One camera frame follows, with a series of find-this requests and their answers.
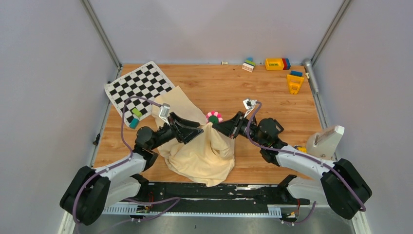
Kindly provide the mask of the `pink flower brooch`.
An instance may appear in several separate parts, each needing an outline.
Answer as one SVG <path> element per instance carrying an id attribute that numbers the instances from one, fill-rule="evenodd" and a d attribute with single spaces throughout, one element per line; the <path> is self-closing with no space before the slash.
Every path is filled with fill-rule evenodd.
<path id="1" fill-rule="evenodd" d="M 206 114 L 206 120 L 210 123 L 220 123 L 223 121 L 223 117 L 219 112 L 211 111 Z"/>

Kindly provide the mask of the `cream yellow garment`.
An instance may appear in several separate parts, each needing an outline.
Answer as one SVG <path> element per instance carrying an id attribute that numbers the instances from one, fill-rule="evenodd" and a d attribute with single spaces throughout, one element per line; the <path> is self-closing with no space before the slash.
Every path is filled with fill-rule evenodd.
<path id="1" fill-rule="evenodd" d="M 179 86 L 154 101 L 170 105 L 177 116 L 198 122 L 203 129 L 203 133 L 188 144 L 173 139 L 157 148 L 168 168 L 208 187 L 225 181 L 235 166 L 235 140 L 215 130 Z"/>

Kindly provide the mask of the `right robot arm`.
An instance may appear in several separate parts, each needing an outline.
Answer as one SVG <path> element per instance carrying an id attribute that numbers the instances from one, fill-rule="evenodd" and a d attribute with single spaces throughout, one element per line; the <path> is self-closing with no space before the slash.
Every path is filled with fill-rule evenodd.
<path id="1" fill-rule="evenodd" d="M 243 112 L 233 118 L 214 123 L 212 127 L 235 139 L 243 136 L 259 147 L 267 163 L 295 170 L 320 182 L 327 204 L 339 216 L 352 219 L 357 212 L 366 211 L 365 202 L 372 190 L 353 164 L 346 160 L 322 160 L 303 153 L 279 138 L 284 128 L 273 118 L 257 122 L 247 119 Z"/>

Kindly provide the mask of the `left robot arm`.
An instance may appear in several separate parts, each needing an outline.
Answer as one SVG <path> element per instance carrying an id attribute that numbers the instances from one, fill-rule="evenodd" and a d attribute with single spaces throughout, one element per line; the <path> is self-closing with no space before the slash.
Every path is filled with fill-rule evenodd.
<path id="1" fill-rule="evenodd" d="M 203 133 L 200 123 L 183 119 L 174 112 L 158 130 L 138 129 L 129 155 L 104 167 L 80 168 L 60 200 L 60 207 L 74 220 L 93 224 L 104 209 L 127 198 L 144 201 L 149 196 L 149 181 L 142 172 L 157 160 L 154 149 L 172 140 L 187 144 Z"/>

